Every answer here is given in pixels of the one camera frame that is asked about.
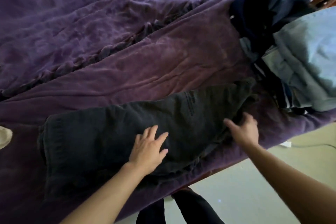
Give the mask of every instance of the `light blue cloth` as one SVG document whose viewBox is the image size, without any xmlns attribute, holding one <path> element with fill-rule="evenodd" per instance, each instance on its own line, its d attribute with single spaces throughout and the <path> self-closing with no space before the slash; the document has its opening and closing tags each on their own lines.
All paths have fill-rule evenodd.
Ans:
<svg viewBox="0 0 336 224">
<path fill-rule="evenodd" d="M 297 107 L 336 108 L 336 7 L 285 25 L 262 57 L 293 93 Z"/>
</svg>

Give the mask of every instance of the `left hand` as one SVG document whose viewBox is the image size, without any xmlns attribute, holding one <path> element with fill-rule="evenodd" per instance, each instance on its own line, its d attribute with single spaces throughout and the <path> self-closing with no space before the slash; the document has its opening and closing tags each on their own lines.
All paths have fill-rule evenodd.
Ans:
<svg viewBox="0 0 336 224">
<path fill-rule="evenodd" d="M 141 170 L 142 174 L 148 175 L 165 158 L 168 149 L 160 152 L 163 142 L 168 136 L 168 132 L 163 133 L 155 140 L 155 134 L 158 126 L 146 128 L 142 135 L 136 135 L 135 143 L 129 156 L 129 163 L 136 169 Z"/>
</svg>

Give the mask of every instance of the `black pants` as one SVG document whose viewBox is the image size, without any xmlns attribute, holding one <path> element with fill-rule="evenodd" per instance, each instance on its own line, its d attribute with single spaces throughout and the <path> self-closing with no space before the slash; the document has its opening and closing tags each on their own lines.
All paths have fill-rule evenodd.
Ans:
<svg viewBox="0 0 336 224">
<path fill-rule="evenodd" d="M 180 190 L 172 196 L 187 224 L 224 224 L 211 205 L 191 189 Z M 163 199 L 141 210 L 136 224 L 166 224 Z"/>
</svg>

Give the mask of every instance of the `pants leg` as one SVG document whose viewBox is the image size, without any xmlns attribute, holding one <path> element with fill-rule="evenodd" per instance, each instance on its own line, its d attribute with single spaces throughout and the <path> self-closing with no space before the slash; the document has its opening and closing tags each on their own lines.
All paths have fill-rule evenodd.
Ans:
<svg viewBox="0 0 336 224">
<path fill-rule="evenodd" d="M 180 190 L 172 196 L 187 224 L 224 224 L 211 205 L 191 189 Z"/>
<path fill-rule="evenodd" d="M 136 224 L 166 224 L 163 199 L 147 206 L 139 212 Z"/>
</svg>

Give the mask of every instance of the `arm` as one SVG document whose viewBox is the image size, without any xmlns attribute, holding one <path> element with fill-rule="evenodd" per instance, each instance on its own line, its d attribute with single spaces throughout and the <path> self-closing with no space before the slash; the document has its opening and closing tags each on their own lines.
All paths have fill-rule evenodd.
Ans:
<svg viewBox="0 0 336 224">
<path fill-rule="evenodd" d="M 125 202 L 143 179 L 162 162 L 168 150 L 160 147 L 168 133 L 155 140 L 157 126 L 137 135 L 129 162 L 103 187 L 70 213 L 61 224 L 114 223 Z"/>
<path fill-rule="evenodd" d="M 258 144 L 256 120 L 247 113 L 244 116 L 242 126 L 231 120 L 224 123 L 297 219 L 303 224 L 333 223 L 336 220 L 336 192 L 263 149 Z"/>
</svg>

